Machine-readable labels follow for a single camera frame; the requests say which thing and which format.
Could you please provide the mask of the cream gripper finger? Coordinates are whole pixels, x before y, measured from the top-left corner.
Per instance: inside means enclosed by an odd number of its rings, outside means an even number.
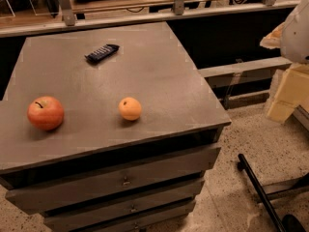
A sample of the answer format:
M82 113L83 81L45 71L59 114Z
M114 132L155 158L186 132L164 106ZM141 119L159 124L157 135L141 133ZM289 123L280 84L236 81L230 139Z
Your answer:
M270 33L264 36L260 41L260 46L267 49L280 48L284 25L285 23L282 22L276 28L274 28Z
M292 63L286 70L273 75L266 117L283 124L309 97L309 65Z

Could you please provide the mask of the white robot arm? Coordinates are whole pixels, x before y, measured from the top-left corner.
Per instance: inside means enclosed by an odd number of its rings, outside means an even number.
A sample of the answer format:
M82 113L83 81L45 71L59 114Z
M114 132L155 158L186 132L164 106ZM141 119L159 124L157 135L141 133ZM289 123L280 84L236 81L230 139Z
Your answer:
M281 56L291 61L270 101L268 119L284 123L309 97L309 0L300 3L260 46L279 48Z

